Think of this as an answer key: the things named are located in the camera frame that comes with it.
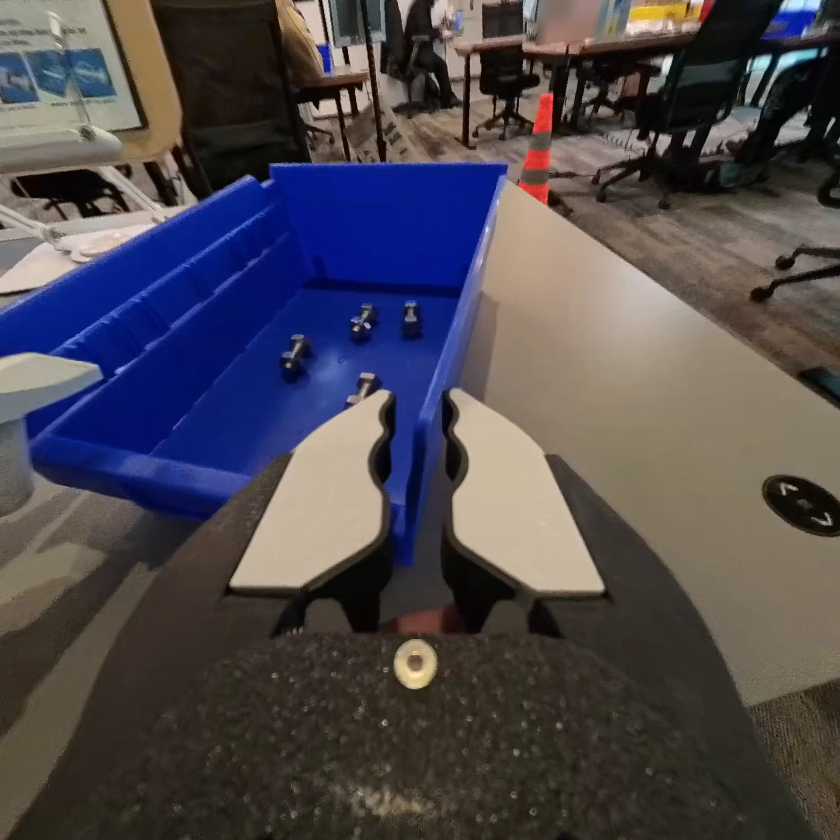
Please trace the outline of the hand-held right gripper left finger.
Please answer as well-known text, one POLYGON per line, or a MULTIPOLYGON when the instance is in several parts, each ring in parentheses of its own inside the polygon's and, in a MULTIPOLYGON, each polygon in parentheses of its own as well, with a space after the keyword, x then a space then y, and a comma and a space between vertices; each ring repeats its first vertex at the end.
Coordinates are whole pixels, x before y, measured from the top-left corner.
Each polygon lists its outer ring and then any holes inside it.
POLYGON ((293 450, 229 579, 232 593, 311 592, 384 544, 395 426, 396 397, 381 389, 293 450))

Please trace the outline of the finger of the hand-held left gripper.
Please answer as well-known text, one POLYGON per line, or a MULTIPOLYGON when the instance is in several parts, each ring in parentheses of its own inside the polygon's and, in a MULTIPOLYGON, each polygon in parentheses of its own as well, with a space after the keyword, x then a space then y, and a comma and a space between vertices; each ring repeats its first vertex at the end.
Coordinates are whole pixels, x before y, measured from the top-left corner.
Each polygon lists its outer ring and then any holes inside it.
POLYGON ((102 380, 96 364, 42 353, 1 359, 1 423, 25 418, 102 380))

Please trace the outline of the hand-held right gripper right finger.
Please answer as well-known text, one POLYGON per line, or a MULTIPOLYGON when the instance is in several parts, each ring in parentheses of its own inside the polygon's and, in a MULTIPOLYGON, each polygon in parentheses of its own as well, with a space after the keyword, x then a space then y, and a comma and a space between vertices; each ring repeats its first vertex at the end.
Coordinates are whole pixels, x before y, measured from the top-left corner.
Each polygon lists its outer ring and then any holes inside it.
POLYGON ((460 457, 455 547, 530 595, 603 596, 603 578, 541 447, 467 392, 453 388, 445 399, 447 442, 460 457))

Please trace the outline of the blue plastic bin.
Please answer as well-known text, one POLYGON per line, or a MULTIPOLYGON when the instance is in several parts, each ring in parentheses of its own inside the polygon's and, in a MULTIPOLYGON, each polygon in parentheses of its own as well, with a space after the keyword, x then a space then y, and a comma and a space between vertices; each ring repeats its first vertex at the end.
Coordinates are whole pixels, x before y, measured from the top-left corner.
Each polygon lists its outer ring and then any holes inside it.
POLYGON ((508 167, 273 164, 2 310, 2 356, 96 364, 102 380, 28 417, 55 484, 209 519, 345 408, 363 372, 395 395, 395 562, 418 514, 458 383, 508 167), (417 301, 423 335, 403 337, 417 301), (350 320, 372 303, 368 341, 350 320), (311 342, 287 381, 290 337, 311 342))

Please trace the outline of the white tablet stand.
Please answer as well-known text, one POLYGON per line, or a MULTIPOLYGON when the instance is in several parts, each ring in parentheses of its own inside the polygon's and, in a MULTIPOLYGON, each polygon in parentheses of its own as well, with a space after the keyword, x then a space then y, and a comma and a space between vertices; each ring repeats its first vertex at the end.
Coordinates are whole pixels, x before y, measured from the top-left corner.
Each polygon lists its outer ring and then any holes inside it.
MULTIPOLYGON (((35 291, 164 222, 179 212, 167 210, 147 196, 122 168, 122 142, 117 133, 95 127, 84 117, 78 125, 28 133, 3 133, 2 173, 2 299, 35 291), (36 207, 25 209, 24 176, 96 175, 117 198, 138 210, 90 222, 44 221, 36 207)), ((161 158, 148 163, 158 163, 161 158)))

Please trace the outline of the black desk control panel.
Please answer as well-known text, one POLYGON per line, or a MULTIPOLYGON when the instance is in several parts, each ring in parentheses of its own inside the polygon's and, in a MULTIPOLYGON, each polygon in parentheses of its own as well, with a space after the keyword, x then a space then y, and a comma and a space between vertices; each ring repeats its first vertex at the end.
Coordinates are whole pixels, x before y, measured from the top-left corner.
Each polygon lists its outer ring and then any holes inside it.
POLYGON ((762 497, 772 512, 794 529, 822 538, 839 535, 839 499, 809 479, 771 476, 763 482, 762 497))

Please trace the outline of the instruction sheet on stand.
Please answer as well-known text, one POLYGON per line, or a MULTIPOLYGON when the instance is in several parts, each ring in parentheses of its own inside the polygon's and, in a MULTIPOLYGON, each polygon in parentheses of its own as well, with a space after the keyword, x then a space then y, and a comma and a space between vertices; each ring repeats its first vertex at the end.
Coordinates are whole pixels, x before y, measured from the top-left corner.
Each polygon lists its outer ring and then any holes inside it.
POLYGON ((106 1, 112 29, 145 126, 117 132, 120 163, 155 161, 177 144, 182 107, 150 1, 106 1))

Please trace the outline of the dark flat device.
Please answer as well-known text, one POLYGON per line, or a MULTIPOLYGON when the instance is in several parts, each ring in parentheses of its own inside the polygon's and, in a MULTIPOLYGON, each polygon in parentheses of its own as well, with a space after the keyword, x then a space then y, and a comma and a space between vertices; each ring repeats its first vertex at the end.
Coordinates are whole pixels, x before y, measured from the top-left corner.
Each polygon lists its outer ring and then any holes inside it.
POLYGON ((801 371, 796 379, 821 398, 839 407, 839 373, 816 366, 801 371))

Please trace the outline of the orange traffic cone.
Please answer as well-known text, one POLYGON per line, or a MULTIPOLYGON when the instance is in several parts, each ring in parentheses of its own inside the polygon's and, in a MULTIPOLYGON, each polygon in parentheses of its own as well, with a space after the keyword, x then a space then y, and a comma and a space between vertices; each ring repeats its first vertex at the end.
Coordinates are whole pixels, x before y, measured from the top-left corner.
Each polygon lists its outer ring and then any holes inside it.
POLYGON ((553 94, 545 92, 539 100, 528 150, 518 178, 519 187, 542 205, 550 205, 550 168, 553 126, 553 94))

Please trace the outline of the small wooden office desk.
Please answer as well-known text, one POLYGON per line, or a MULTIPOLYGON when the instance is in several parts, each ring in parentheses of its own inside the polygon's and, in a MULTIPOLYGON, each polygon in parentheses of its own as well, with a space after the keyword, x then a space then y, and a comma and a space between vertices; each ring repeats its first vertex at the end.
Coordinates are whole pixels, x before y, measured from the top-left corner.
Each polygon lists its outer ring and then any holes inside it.
POLYGON ((347 120, 343 111, 342 95, 346 93, 350 98, 350 116, 352 119, 361 114, 361 108, 356 94, 364 89, 370 81, 367 70, 349 70, 332 73, 319 78, 309 87, 295 90, 294 97, 298 105, 318 105, 323 100, 332 100, 337 110, 339 120, 339 134, 342 141, 343 155, 347 162, 351 162, 350 142, 347 134, 347 120))

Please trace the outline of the long wooden office desk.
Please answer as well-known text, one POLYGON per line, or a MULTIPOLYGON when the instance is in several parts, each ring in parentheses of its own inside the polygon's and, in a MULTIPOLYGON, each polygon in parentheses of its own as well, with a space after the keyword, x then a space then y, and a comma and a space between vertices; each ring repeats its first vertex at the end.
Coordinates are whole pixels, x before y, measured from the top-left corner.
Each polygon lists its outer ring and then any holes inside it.
MULTIPOLYGON (((553 117, 553 126, 556 127, 560 124, 570 68, 577 67, 586 61, 597 60, 626 63, 657 56, 672 56, 674 60, 678 53, 692 41, 699 28, 670 34, 622 36, 606 39, 588 38, 569 43, 557 42, 543 45, 527 41, 524 35, 477 41, 458 39, 454 42, 454 50, 465 61, 460 141, 469 150, 475 148, 470 143, 473 136, 469 126, 470 59, 472 56, 478 56, 480 52, 486 49, 519 46, 526 58, 553 62, 551 89, 554 90, 553 103, 556 115, 553 117)), ((838 28, 827 29, 821 33, 815 31, 795 38, 762 38, 761 46, 752 58, 769 55, 777 60, 782 55, 791 52, 822 49, 836 45, 838 45, 838 28)))

